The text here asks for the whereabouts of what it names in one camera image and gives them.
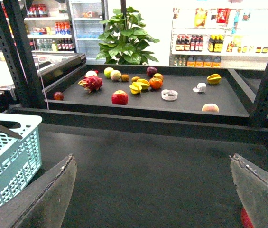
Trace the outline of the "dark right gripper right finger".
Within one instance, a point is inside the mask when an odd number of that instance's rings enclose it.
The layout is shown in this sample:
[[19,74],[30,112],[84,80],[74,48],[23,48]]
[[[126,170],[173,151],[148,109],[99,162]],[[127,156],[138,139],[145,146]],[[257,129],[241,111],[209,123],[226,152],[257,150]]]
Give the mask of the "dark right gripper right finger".
[[236,192],[255,228],[268,228],[268,172],[239,154],[231,157]]

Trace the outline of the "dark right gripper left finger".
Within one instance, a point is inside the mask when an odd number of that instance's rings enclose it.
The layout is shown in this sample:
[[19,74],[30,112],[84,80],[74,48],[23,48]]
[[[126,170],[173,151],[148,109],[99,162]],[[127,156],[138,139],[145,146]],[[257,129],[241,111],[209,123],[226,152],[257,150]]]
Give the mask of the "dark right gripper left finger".
[[0,207],[0,228],[59,228],[72,197],[77,165],[72,154]]

